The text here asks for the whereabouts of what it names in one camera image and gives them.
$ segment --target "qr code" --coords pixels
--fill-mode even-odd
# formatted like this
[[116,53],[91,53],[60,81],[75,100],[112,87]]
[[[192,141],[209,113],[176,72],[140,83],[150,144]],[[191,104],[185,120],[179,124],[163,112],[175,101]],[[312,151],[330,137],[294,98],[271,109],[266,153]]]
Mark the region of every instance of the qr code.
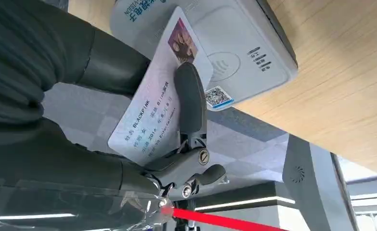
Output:
[[220,86],[207,90],[205,99],[213,108],[218,108],[234,101]]

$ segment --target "black sleeve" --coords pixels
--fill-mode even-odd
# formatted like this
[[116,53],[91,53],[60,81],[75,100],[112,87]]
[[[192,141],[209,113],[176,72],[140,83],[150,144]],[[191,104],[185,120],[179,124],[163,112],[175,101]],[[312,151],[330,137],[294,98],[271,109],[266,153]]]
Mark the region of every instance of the black sleeve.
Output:
[[148,62],[41,1],[0,0],[0,179],[8,185],[29,180],[115,190],[129,185],[127,179],[132,185],[148,181],[133,170],[123,173],[126,166],[116,156],[69,142],[57,124],[42,117],[40,104],[60,81],[133,95]]
[[55,7],[0,0],[0,130],[13,131],[8,142],[33,135],[43,92],[55,83],[133,95],[147,66],[134,49]]

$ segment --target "ventilation grille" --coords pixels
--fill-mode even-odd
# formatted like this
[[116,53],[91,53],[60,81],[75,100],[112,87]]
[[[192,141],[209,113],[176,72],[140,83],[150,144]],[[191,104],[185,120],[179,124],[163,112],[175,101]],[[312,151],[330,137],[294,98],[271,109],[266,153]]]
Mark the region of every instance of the ventilation grille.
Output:
[[305,172],[301,166],[295,166],[292,169],[290,179],[293,183],[300,183],[304,180]]

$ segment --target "wooden desk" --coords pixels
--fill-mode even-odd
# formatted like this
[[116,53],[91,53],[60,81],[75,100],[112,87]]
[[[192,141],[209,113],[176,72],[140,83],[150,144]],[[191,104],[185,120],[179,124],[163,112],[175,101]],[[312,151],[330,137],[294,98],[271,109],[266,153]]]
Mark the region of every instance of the wooden desk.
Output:
[[[269,3],[299,76],[236,108],[377,172],[377,0]],[[71,0],[69,10],[108,31],[112,6]]]

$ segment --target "transparent plastic cover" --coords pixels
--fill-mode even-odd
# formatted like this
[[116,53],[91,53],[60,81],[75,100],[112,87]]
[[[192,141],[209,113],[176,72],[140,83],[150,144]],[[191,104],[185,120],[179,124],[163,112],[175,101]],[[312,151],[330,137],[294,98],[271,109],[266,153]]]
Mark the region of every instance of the transparent plastic cover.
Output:
[[102,192],[0,186],[0,231],[146,231],[171,218],[166,198]]

